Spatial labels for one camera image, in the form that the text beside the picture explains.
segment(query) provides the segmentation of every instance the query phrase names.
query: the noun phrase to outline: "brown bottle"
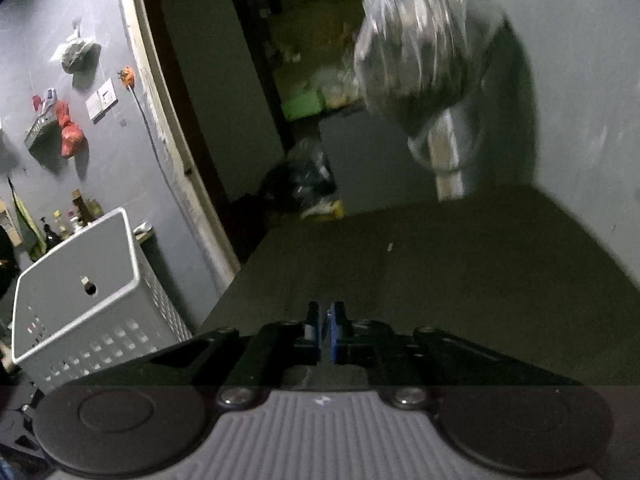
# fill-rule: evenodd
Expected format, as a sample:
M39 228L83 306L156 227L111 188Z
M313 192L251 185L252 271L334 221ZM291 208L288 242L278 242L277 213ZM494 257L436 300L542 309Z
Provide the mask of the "brown bottle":
M89 225L89 222L93 222L95 220L94 215L91 214L89 209L87 208L84 200L82 199L82 193L80 193L79 189L76 189L71 196L73 197L74 205L78 210L78 215L80 216L79 220L83 226Z

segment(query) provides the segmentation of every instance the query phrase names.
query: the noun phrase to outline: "metal bolt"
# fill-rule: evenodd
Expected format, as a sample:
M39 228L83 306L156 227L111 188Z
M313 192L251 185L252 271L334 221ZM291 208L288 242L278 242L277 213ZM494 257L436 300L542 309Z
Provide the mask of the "metal bolt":
M225 388L218 397L222 405L229 408L242 408L254 400L254 393L243 386Z
M414 408L422 404L427 400L427 392L422 388L416 388L409 386L407 388L400 388L396 391L396 401L401 405L408 408Z

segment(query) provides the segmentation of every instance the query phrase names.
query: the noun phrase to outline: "dark brown table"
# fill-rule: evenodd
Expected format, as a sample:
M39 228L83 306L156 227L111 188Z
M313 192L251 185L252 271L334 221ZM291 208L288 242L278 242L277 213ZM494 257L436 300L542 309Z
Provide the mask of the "dark brown table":
M431 325L592 384L640 384L640 294L556 204L495 189L269 232L200 332L255 333L310 300Z

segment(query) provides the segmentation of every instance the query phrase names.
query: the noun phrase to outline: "laundry basket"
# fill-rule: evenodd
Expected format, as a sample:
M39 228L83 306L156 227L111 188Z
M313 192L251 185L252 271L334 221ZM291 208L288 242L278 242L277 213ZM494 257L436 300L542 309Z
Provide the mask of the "laundry basket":
M116 209L18 279L14 362L45 393L191 334Z

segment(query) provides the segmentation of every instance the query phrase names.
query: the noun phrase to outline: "wall switch plate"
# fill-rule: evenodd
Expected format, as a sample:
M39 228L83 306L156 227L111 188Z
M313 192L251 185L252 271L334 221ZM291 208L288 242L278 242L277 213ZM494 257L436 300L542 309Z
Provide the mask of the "wall switch plate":
M86 100L86 111L89 112L89 118L93 121L97 116L102 113L102 103L98 92L92 93Z
M111 78L109 78L108 81L100 87L98 90L98 97L100 98L100 104L102 105L103 111L116 104L118 98L116 97L116 91L113 88Z

